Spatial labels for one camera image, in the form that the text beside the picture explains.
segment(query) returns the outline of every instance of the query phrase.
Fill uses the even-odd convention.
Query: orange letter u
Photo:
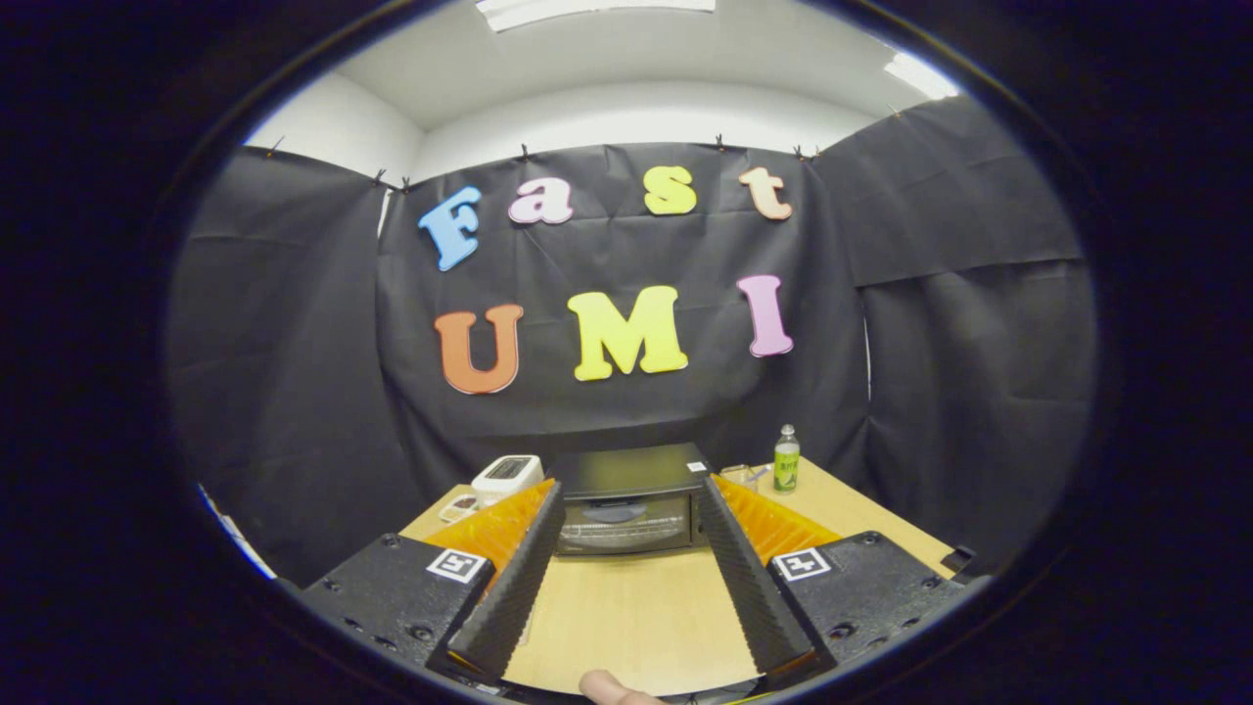
[[[496,328],[496,367],[487,372],[476,371],[470,361],[470,326],[475,314],[457,311],[435,318],[435,329],[440,331],[444,379],[452,389],[465,394],[495,394],[517,377],[517,318],[523,317],[523,307],[516,303],[494,306],[484,317]]]

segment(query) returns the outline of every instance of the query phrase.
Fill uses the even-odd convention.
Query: table surface
[[[454,487],[400,535],[421,541],[444,528],[440,508],[471,492]],[[840,536],[877,531],[937,575],[954,575],[940,565],[952,548],[804,458],[796,492],[776,495],[771,473],[758,480],[758,492]],[[579,677],[593,669],[608,669],[658,696],[761,675],[708,547],[644,557],[553,557],[505,680],[578,692]]]

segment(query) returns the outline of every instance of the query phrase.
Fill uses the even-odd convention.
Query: yellow letter m
[[[639,346],[644,346],[644,358],[639,369],[645,373],[668,373],[688,367],[688,357],[679,349],[679,336],[674,329],[674,301],[679,292],[673,286],[649,286],[635,297],[630,319],[621,313],[608,296],[589,291],[570,297],[566,306],[579,316],[583,362],[574,369],[575,379],[590,382],[606,379],[613,368],[605,362],[609,351],[623,374],[635,369]]]

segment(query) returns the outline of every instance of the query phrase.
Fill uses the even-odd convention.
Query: black toaster oven
[[[561,456],[558,556],[674,551],[705,543],[694,492],[709,465],[694,443]]]

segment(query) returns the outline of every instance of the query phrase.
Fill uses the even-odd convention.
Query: screw
[[[852,636],[855,631],[857,631],[857,627],[853,626],[852,622],[841,622],[832,627],[832,630],[827,632],[827,636],[829,636],[832,641],[840,641],[841,639]]]

